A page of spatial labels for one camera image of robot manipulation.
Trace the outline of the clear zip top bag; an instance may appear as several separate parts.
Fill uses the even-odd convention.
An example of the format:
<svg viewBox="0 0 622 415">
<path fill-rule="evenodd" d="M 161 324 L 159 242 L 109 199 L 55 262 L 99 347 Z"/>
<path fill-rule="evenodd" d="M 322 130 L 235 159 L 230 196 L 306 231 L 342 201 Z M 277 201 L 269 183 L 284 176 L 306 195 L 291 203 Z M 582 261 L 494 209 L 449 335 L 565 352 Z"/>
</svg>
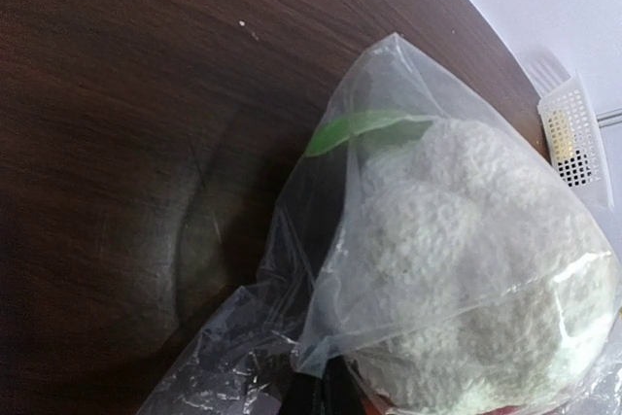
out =
<svg viewBox="0 0 622 415">
<path fill-rule="evenodd" d="M 578 79 L 544 159 L 397 34 L 331 97 L 238 289 L 145 414 L 617 414 L 621 262 Z"/>
</svg>

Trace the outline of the yellow fake banana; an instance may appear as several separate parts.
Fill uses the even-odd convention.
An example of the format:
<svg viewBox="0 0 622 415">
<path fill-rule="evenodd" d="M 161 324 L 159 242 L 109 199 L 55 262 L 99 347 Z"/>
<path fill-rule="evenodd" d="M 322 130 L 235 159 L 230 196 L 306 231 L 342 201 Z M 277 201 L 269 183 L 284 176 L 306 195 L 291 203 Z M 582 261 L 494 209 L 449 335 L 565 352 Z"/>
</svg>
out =
<svg viewBox="0 0 622 415">
<path fill-rule="evenodd" d="M 567 114 L 561 110 L 555 110 L 548 119 L 553 153 L 558 162 L 563 162 L 574 157 L 574 137 Z"/>
</svg>

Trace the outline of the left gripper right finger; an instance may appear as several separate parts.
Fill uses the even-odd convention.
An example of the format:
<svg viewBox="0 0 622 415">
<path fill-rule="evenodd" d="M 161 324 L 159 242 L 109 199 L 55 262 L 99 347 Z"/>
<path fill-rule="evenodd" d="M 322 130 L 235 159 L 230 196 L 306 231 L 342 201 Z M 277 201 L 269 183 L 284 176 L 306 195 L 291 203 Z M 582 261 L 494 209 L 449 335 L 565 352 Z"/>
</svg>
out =
<svg viewBox="0 0 622 415">
<path fill-rule="evenodd" d="M 331 359 L 323 376 L 324 414 L 365 415 L 363 396 L 342 358 Z"/>
</svg>

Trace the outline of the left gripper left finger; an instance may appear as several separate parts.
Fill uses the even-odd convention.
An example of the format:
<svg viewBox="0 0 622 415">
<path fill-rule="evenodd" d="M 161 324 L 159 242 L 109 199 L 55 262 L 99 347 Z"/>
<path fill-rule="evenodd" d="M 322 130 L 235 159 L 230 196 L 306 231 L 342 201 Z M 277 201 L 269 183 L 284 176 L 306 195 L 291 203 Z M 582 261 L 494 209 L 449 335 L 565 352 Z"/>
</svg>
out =
<svg viewBox="0 0 622 415">
<path fill-rule="evenodd" d="M 294 415 L 321 415 L 325 413 L 323 381 L 306 374 L 297 373 L 291 387 Z"/>
</svg>

